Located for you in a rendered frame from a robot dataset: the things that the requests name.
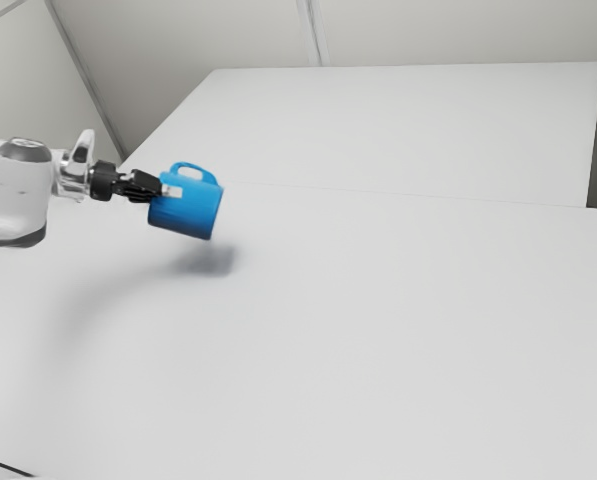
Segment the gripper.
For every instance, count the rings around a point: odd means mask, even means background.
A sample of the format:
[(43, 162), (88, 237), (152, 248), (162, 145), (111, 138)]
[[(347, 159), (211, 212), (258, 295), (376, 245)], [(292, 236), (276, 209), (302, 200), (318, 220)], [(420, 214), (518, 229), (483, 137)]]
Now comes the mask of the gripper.
[(99, 160), (89, 173), (89, 196), (93, 200), (108, 202), (113, 195), (125, 196), (132, 203), (150, 203), (154, 198), (181, 198), (183, 189), (163, 184), (157, 177), (141, 170), (132, 170), (125, 177), (116, 165)]

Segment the blue mug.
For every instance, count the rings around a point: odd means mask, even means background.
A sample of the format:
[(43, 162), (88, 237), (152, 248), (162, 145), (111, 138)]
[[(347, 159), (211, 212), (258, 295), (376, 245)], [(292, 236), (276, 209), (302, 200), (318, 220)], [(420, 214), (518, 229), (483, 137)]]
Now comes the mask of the blue mug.
[(159, 180), (163, 193), (148, 209), (148, 224), (189, 237), (210, 240), (224, 189), (206, 169), (174, 163)]

